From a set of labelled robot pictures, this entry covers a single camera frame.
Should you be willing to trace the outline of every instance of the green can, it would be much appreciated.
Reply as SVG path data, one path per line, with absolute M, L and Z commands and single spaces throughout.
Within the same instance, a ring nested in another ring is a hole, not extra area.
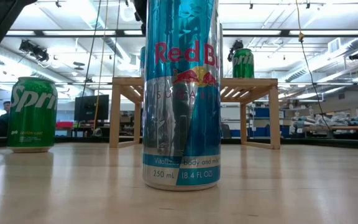
M 55 143 L 54 82 L 21 77 L 12 89 L 7 145 L 14 152 L 47 152 Z
M 236 50 L 232 62 L 233 78 L 254 78 L 254 55 L 250 49 Z

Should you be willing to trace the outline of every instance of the silver and blue can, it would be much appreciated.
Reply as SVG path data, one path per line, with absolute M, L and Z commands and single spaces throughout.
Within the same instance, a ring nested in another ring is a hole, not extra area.
M 139 68 L 140 77 L 142 78 L 144 78 L 145 63 L 146 63 L 146 47 L 142 47 L 140 49 L 140 68 Z
M 149 0 L 143 178 L 202 190 L 220 178 L 218 0 Z

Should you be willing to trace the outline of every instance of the black screen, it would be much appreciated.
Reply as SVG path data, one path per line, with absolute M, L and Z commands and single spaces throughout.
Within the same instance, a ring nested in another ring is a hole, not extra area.
M 97 96 L 85 96 L 75 98 L 75 114 L 76 121 L 94 120 L 96 112 Z M 99 96 L 98 120 L 109 119 L 109 95 Z

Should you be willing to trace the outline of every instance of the man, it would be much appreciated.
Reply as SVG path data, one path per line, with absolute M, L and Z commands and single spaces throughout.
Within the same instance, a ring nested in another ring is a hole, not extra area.
M 9 112 L 11 112 L 10 101 L 4 102 L 4 110 L 6 111 L 6 114 L 0 116 L 0 136 L 2 137 L 7 136 L 7 128 L 9 125 Z

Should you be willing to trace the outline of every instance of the sprite logo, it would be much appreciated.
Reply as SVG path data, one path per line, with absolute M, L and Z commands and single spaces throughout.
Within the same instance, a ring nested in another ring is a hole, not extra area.
M 24 86 L 19 85 L 13 89 L 12 107 L 16 107 L 14 110 L 15 112 L 21 112 L 23 108 L 33 105 L 35 105 L 36 108 L 41 108 L 44 105 L 46 99 L 49 99 L 47 109 L 53 108 L 56 110 L 57 92 L 55 90 L 53 91 L 53 94 L 41 93 L 41 95 L 39 95 L 34 91 L 24 91 Z
M 233 58 L 233 65 L 253 65 L 254 56 L 250 52 L 246 52 L 245 55 L 235 55 Z

